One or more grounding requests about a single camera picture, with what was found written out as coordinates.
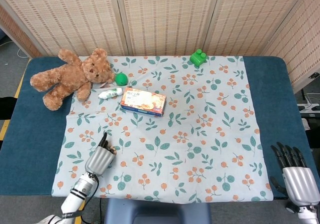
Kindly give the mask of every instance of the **teddy bear paw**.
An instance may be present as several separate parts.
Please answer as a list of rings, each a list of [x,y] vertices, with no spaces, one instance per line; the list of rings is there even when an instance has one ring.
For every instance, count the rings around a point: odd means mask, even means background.
[[[62,99],[51,95],[43,97],[44,105],[51,111],[56,111],[62,106]]]

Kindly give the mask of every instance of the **teddy bear ear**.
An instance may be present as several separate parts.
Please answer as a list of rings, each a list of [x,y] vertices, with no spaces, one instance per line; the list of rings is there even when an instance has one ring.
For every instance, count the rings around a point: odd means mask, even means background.
[[[103,57],[103,58],[106,58],[107,56],[107,52],[103,49],[103,48],[96,48],[92,55],[95,55],[97,57]]]

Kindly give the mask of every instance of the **robot finger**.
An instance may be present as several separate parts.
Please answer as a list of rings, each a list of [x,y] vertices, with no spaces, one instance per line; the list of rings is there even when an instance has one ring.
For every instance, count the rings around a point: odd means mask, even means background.
[[[291,147],[289,147],[288,145],[285,146],[285,148],[288,150],[289,154],[290,154],[290,157],[292,159],[292,162],[293,162],[293,166],[294,167],[299,167],[300,164],[299,164],[299,161],[298,161],[298,158],[295,154],[295,152],[292,150]]]
[[[295,151],[298,159],[299,159],[299,162],[300,162],[300,166],[303,167],[303,168],[306,168],[307,167],[307,164],[305,162],[305,158],[304,156],[302,155],[301,151],[296,148],[296,147],[293,147],[293,150]]]
[[[105,143],[106,139],[107,139],[107,133],[104,133],[104,134],[103,134],[103,137],[101,138],[98,146],[102,147],[103,144]]]
[[[105,148],[106,148],[108,151],[110,151],[112,154],[114,154],[114,155],[117,154],[116,148],[115,148],[114,146],[112,146],[111,144],[106,143]]]
[[[108,149],[108,144],[109,144],[108,141],[105,140],[104,143],[102,144],[102,147],[105,149]]]
[[[281,142],[277,142],[277,144],[278,144],[278,146],[279,146],[279,148],[280,148],[280,150],[282,152],[282,155],[283,155],[283,157],[284,157],[284,159],[285,159],[285,161],[287,163],[287,167],[292,167],[292,161],[291,161],[291,158],[290,158],[290,156],[288,154],[287,149],[284,147],[284,145],[282,145]]]
[[[274,151],[274,154],[276,156],[276,159],[278,160],[279,166],[281,169],[285,168],[287,166],[286,161],[284,160],[281,152],[274,146],[271,145],[272,150]]]
[[[270,181],[278,192],[284,194],[286,197],[288,196],[286,188],[280,186],[280,184],[278,183],[275,177],[271,176]]]

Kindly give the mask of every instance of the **teddy bear leg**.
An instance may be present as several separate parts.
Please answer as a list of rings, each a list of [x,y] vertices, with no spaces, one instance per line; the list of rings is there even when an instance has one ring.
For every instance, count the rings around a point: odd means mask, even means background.
[[[43,103],[49,110],[56,111],[61,107],[63,99],[71,93],[72,91],[68,87],[58,84],[43,97]]]
[[[88,99],[90,93],[91,93],[91,82],[84,83],[78,90],[76,94],[76,98],[80,102],[84,102]]]
[[[59,83],[60,68],[53,68],[44,72],[35,74],[30,79],[30,84],[37,91],[43,92]]]

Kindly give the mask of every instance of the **teddy bear head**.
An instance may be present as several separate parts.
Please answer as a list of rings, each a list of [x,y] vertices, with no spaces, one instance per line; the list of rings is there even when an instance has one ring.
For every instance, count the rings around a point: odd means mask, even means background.
[[[82,62],[85,77],[92,83],[104,83],[110,79],[110,64],[106,59],[107,52],[96,48],[92,55]]]

